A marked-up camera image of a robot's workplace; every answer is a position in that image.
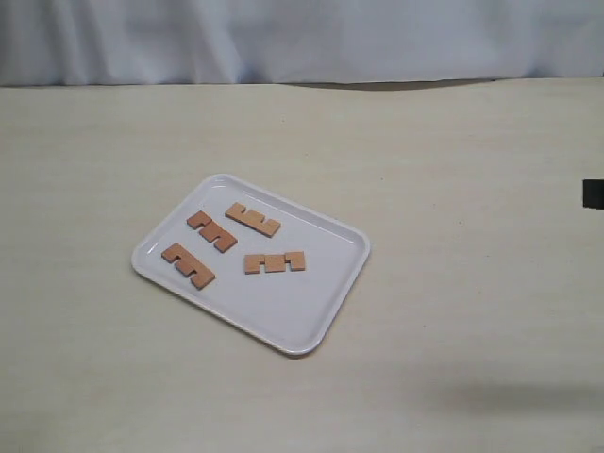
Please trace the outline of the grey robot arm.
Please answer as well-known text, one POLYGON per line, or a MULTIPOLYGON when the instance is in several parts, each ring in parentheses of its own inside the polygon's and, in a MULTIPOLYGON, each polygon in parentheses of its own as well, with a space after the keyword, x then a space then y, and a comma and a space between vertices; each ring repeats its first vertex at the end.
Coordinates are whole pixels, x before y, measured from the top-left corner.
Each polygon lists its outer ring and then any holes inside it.
POLYGON ((582 181, 582 206, 586 209, 604 210, 604 180, 582 181))

